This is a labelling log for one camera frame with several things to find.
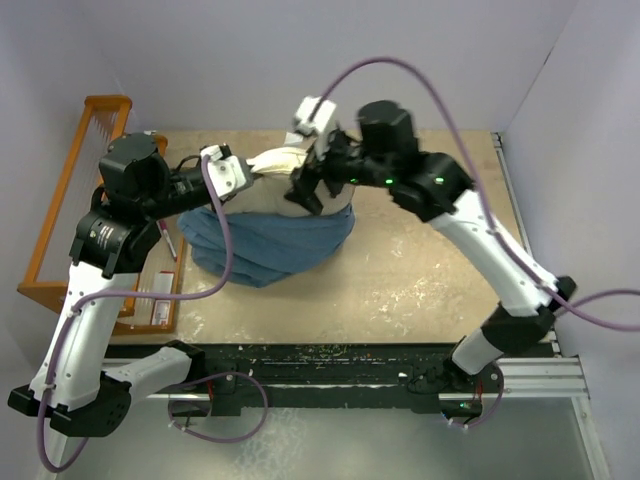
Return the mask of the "white pillow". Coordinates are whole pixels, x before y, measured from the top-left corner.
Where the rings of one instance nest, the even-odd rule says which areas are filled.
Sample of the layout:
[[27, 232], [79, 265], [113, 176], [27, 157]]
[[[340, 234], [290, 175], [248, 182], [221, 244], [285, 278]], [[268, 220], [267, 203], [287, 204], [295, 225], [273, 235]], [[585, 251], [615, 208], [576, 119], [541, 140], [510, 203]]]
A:
[[284, 217], [304, 217], [310, 213], [284, 198], [291, 187], [289, 175], [301, 167], [306, 151], [298, 147], [279, 147], [247, 160], [251, 171], [258, 175], [253, 186], [228, 199], [226, 214], [268, 214]]

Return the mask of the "blue pillowcase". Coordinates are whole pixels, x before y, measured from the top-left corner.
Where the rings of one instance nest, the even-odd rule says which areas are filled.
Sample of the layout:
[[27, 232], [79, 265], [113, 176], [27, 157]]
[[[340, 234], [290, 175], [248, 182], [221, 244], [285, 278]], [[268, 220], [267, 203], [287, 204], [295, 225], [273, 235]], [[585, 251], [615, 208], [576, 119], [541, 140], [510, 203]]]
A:
[[[284, 217], [268, 214], [229, 214], [233, 265], [229, 281], [263, 288], [304, 273], [333, 256], [355, 225], [348, 205], [328, 216]], [[177, 225], [191, 246], [195, 265], [220, 276], [226, 264], [223, 230], [217, 215], [205, 208], [186, 212]]]

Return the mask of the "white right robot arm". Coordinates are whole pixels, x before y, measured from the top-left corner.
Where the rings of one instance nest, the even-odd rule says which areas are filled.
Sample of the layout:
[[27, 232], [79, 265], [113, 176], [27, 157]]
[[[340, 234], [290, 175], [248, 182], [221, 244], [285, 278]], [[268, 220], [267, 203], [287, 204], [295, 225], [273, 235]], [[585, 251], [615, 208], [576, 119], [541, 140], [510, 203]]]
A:
[[499, 297], [492, 315], [445, 362], [446, 383], [467, 391], [486, 365], [541, 340], [555, 322], [559, 302], [570, 298], [576, 284], [538, 266], [495, 216], [484, 212], [479, 187], [453, 157], [420, 149], [411, 114], [398, 103], [382, 100], [362, 107], [360, 139], [339, 127], [335, 111], [331, 101], [302, 100], [293, 129], [313, 144], [291, 174], [285, 198], [319, 215], [320, 183], [331, 196], [346, 185], [384, 188], [396, 205], [457, 247]]

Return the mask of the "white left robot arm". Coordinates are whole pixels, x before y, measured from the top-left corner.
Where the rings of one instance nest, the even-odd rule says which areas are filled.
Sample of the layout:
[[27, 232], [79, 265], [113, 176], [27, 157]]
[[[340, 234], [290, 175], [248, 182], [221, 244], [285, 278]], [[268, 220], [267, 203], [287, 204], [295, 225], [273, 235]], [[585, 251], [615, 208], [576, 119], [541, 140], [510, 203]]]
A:
[[226, 145], [203, 149], [190, 169], [171, 169], [144, 133], [113, 140], [99, 161], [101, 184], [76, 226], [66, 298], [47, 355], [10, 408], [71, 438], [114, 432], [137, 401], [177, 385], [202, 387], [203, 351], [171, 341], [156, 353], [106, 369], [103, 359], [122, 305], [143, 298], [135, 283], [161, 240], [161, 219], [220, 205], [253, 183], [247, 162]]

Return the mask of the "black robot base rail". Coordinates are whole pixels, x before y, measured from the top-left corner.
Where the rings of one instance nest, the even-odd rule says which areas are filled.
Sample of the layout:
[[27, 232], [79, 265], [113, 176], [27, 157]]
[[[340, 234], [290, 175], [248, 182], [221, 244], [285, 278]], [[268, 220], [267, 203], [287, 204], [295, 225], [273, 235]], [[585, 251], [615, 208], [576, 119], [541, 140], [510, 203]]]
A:
[[495, 364], [480, 374], [446, 370], [449, 344], [203, 344], [198, 385], [164, 388], [175, 399], [211, 399], [212, 414], [243, 408], [403, 409], [479, 415], [503, 390]]

